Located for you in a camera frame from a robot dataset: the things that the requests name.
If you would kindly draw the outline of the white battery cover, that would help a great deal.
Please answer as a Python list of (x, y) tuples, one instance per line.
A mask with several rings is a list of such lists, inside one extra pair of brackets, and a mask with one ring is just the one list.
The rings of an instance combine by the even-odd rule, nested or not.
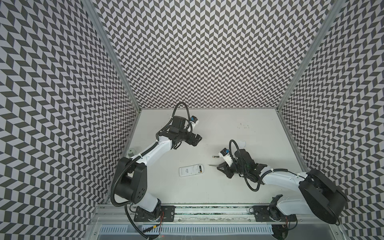
[(245, 147), (246, 147), (246, 142), (245, 142), (245, 141), (239, 141), (239, 142), (238, 142), (238, 146), (239, 146), (240, 148), (245, 148)]

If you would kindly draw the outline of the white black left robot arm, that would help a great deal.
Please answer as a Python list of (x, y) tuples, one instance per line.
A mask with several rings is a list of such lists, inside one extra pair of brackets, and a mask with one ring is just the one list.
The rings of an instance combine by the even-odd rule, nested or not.
[(165, 153), (176, 150), (183, 142), (197, 146), (202, 137), (193, 133), (199, 120), (195, 116), (171, 117), (165, 127), (156, 133), (155, 142), (132, 158), (118, 161), (111, 187), (110, 199), (115, 207), (134, 204), (157, 218), (161, 211), (161, 201), (147, 192), (148, 169)]

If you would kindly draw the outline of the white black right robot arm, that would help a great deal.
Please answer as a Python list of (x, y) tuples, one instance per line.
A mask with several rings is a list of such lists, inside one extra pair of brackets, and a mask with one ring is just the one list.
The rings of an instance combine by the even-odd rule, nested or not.
[(266, 206), (254, 207), (256, 221), (267, 217), (273, 222), (288, 219), (296, 215), (314, 215), (321, 221), (340, 224), (340, 215), (347, 204), (347, 195), (321, 171), (294, 173), (288, 169), (272, 168), (256, 163), (245, 149), (232, 153), (223, 148), (219, 152), (223, 163), (217, 170), (231, 179), (235, 174), (245, 180), (252, 192), (258, 192), (262, 186), (279, 186), (301, 194), (299, 199), (290, 199), (282, 194), (274, 196)]

